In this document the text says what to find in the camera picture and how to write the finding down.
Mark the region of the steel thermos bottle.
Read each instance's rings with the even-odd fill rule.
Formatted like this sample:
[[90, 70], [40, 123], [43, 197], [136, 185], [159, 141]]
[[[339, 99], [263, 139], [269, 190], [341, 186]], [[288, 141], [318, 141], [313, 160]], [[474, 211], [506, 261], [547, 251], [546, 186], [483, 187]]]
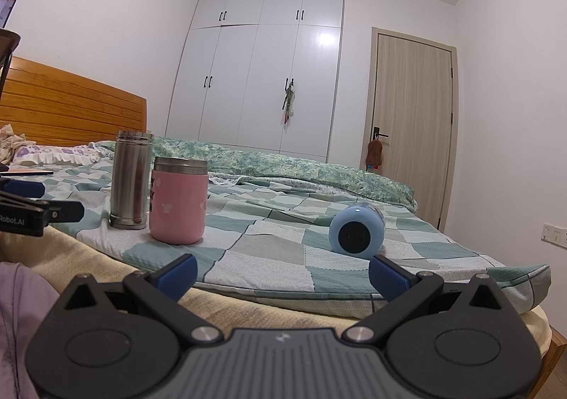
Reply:
[[151, 133], [120, 130], [117, 134], [108, 216], [112, 227], [146, 227], [153, 141]]

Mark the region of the pink steel cup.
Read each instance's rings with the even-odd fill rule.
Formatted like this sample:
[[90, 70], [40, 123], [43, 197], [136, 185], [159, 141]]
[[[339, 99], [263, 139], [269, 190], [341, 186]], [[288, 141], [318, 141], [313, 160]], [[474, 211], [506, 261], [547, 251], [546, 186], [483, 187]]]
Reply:
[[157, 156], [151, 176], [149, 230], [174, 246], [198, 243], [205, 232], [208, 162]]

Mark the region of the light blue steel cup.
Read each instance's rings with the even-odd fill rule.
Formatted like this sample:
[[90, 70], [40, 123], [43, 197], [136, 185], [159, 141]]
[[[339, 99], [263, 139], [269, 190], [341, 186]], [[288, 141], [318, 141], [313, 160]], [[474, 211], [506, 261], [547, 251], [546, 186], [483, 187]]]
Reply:
[[335, 253], [370, 260], [382, 248], [384, 230], [382, 213], [362, 202], [345, 208], [333, 218], [329, 241]]

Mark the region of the beige mattress pad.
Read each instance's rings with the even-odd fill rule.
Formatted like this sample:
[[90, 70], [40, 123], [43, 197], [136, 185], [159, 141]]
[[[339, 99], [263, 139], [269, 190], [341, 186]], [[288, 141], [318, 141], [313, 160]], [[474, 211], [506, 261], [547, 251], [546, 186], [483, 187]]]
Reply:
[[71, 238], [53, 227], [47, 227], [39, 238], [4, 233], [1, 256], [19, 263], [44, 278], [57, 292], [85, 283], [94, 299], [104, 303], [103, 285], [119, 287], [122, 295], [111, 298], [121, 310], [137, 315], [154, 316], [176, 327], [200, 318], [225, 335], [236, 328], [310, 329], [333, 328], [339, 334], [355, 325], [355, 319], [315, 315], [262, 305], [190, 289], [175, 301], [145, 280], [143, 273]]

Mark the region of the purple floral pillow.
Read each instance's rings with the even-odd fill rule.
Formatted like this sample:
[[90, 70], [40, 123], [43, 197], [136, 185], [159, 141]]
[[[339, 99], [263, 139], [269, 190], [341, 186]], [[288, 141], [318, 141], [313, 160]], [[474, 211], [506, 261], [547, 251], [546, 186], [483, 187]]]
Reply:
[[8, 161], [9, 165], [31, 167], [39, 165], [88, 166], [104, 158], [112, 158], [112, 152], [93, 143], [75, 147], [28, 145], [19, 147]]

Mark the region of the purple garment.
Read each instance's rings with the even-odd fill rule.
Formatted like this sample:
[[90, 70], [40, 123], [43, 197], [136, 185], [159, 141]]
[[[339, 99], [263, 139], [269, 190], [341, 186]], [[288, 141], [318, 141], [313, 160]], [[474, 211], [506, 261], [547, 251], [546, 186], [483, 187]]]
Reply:
[[58, 292], [31, 269], [1, 262], [1, 397], [37, 398], [25, 352]]

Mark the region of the orange wooden headboard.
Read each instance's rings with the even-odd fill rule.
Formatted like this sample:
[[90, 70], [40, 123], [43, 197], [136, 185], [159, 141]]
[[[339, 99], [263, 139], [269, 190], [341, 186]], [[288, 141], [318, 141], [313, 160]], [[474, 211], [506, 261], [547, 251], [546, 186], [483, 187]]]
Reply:
[[72, 147], [147, 129], [145, 98], [15, 57], [1, 97], [1, 124], [40, 145]]

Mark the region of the dark chair back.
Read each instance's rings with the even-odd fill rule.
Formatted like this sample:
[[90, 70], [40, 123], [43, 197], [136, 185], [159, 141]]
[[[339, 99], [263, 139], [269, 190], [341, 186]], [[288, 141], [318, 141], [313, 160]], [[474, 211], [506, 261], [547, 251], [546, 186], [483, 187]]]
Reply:
[[21, 37], [16, 32], [7, 29], [0, 29], [0, 97], [2, 96], [4, 85], [10, 71], [13, 52], [17, 49]]

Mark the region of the checkered green bed sheet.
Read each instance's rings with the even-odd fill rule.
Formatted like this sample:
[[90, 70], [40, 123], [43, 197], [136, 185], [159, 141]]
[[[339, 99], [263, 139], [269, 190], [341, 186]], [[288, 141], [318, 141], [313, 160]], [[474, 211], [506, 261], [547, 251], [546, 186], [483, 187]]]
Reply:
[[43, 178], [49, 200], [77, 200], [78, 223], [47, 229], [39, 238], [6, 234], [5, 256], [26, 266], [54, 264], [48, 278], [68, 282], [91, 266], [125, 264], [156, 270], [189, 253], [199, 289], [290, 310], [364, 318], [384, 300], [371, 285], [366, 259], [332, 250], [332, 219], [357, 198], [326, 184], [281, 178], [211, 174], [202, 239], [172, 246], [147, 229], [110, 223], [112, 163], [55, 167]]

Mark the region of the laptop screen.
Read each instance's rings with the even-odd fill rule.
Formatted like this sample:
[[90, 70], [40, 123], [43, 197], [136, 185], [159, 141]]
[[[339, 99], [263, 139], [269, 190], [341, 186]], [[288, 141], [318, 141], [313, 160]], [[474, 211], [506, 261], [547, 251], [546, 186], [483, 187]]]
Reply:
[[4, 29], [17, 0], [0, 0], [0, 28]]

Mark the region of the green floral duvet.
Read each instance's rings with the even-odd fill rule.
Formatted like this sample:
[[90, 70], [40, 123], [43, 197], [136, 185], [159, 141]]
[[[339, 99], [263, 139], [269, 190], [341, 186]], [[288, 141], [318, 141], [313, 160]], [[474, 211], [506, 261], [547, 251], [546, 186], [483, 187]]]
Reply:
[[214, 173], [252, 177], [293, 178], [347, 191], [358, 197], [418, 210], [414, 191], [404, 183], [386, 176], [309, 159], [263, 151], [237, 151], [217, 144], [157, 137], [154, 157], [198, 159], [208, 162]]

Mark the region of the brown plush door hanger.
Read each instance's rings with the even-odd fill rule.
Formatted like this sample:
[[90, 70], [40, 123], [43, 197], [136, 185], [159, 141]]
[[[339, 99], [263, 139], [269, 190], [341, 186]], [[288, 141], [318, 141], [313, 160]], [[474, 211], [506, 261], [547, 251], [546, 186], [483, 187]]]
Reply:
[[378, 170], [382, 166], [382, 142], [379, 138], [372, 140], [367, 146], [365, 167], [368, 170]]

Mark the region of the beige wooden door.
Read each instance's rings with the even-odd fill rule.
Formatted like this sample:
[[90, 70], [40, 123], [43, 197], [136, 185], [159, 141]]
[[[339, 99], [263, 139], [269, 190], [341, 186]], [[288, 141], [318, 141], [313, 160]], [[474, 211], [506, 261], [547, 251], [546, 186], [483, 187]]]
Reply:
[[408, 185], [417, 216], [445, 228], [459, 129], [457, 51], [436, 41], [372, 29], [360, 167], [373, 140], [382, 143], [374, 172]]

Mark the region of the green charm on wardrobe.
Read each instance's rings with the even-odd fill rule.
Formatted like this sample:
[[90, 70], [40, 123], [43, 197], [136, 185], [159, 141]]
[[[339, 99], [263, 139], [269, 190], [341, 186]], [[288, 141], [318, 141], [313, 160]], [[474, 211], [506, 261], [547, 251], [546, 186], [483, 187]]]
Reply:
[[285, 127], [288, 126], [291, 120], [291, 116], [293, 113], [292, 106], [293, 106], [294, 98], [295, 98], [294, 79], [292, 78], [286, 82], [285, 98], [283, 99], [283, 104], [282, 104], [282, 112], [283, 112], [282, 123]]

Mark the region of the white wall socket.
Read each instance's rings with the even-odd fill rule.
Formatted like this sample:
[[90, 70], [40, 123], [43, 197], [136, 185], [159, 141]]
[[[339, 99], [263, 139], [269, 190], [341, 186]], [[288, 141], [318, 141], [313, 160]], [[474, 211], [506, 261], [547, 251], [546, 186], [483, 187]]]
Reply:
[[543, 225], [541, 239], [543, 242], [566, 248], [567, 228], [545, 223]]

